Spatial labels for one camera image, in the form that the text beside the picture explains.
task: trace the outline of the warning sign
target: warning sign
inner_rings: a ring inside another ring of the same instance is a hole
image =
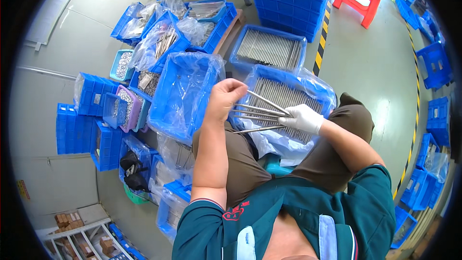
[[[28,200],[31,199],[29,197],[29,193],[27,193],[26,184],[24,183],[23,180],[17,180],[16,186],[18,186],[19,194],[21,195],[21,197],[23,197],[24,199],[28,199]]]

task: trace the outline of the brown pants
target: brown pants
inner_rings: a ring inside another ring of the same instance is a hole
[[[371,142],[374,123],[364,105],[343,93],[340,106],[328,118],[345,130]],[[228,153],[227,208],[234,207],[259,185],[271,180],[272,176],[260,166],[252,155],[249,142],[241,134],[233,134],[231,125],[225,123],[226,151]],[[200,130],[193,136],[193,154],[197,156]],[[344,191],[352,173],[347,169],[337,152],[320,137],[305,159],[288,175],[312,181],[332,193]]]

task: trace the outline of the hand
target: hand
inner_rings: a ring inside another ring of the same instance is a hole
[[[234,103],[246,95],[247,88],[247,85],[234,78],[215,84],[210,93],[204,123],[224,124]]]
[[[308,107],[305,104],[298,105],[296,107],[288,107],[286,108],[286,111],[289,112],[293,118],[279,118],[278,121],[280,124],[303,130],[314,135],[319,134],[319,129],[325,121],[322,115],[313,111],[311,107]]]

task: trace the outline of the person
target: person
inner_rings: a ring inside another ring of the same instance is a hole
[[[247,86],[216,84],[193,138],[191,201],[179,221],[173,260],[383,260],[396,219],[390,175],[369,142],[374,124],[344,93],[324,119],[288,107],[286,126],[319,135],[291,174],[274,179],[226,122]]]

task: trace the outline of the paper label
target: paper label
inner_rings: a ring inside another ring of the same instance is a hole
[[[150,75],[145,75],[144,78],[140,82],[140,88],[145,89],[152,79],[153,78]]]
[[[414,183],[414,180],[409,180],[409,184],[407,184],[406,190],[410,190],[413,183]]]
[[[100,98],[101,98],[101,94],[95,94],[95,100],[93,101],[93,103],[99,105]]]

